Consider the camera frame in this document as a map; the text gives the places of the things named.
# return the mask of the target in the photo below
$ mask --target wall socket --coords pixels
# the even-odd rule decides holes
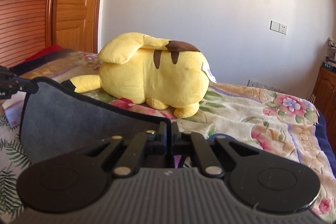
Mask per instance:
[[[287,34],[287,25],[278,23],[272,20],[270,30],[273,30],[273,31],[276,31],[282,34]]]
[[[277,89],[274,86],[265,85],[263,83],[259,83],[259,82],[252,81],[252,80],[248,81],[247,86],[250,86],[250,87],[253,87],[253,88],[260,88],[260,89],[271,90],[271,91],[275,91],[275,92],[278,92],[278,93],[286,93],[285,91],[283,91],[281,89]]]
[[[280,24],[279,33],[287,34],[287,26],[285,24]]]

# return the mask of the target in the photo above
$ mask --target floral bedspread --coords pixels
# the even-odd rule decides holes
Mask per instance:
[[[77,75],[96,74],[99,68],[100,62],[95,54],[74,52],[23,77],[46,76],[62,82]],[[181,131],[192,130],[206,138],[224,133],[301,162],[313,169],[321,181],[320,194],[312,211],[329,223],[336,220],[336,180],[315,137],[318,114],[307,100],[264,89],[214,84],[209,86],[194,116],[176,119],[172,108],[158,111],[146,104],[135,105],[116,99],[103,90],[93,90],[85,95],[130,111],[168,117],[178,122]],[[7,223],[23,211],[16,193],[16,180],[30,165],[18,139],[18,130],[18,127],[9,126],[0,107],[0,216]]]

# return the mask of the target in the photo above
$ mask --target round black pad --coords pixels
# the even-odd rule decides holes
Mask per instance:
[[[319,178],[310,168],[265,152],[241,157],[229,185],[243,203],[277,214],[310,207],[320,190]]]
[[[107,181],[93,158],[62,155],[26,169],[16,187],[26,207],[46,213],[67,213],[92,204],[103,194]]]
[[[296,176],[285,169],[269,168],[259,173],[258,182],[270,190],[284,191],[296,184]]]

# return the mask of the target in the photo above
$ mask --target pikachu plush toy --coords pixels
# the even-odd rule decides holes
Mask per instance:
[[[125,33],[111,40],[98,54],[98,75],[82,75],[65,83],[75,92],[103,88],[110,95],[134,104],[175,109],[177,118],[187,118],[199,109],[209,79],[214,77],[208,61],[193,45]]]

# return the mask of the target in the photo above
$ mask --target light switch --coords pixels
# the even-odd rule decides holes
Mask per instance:
[[[280,29],[280,23],[275,22],[275,21],[271,21],[271,30],[279,32]]]

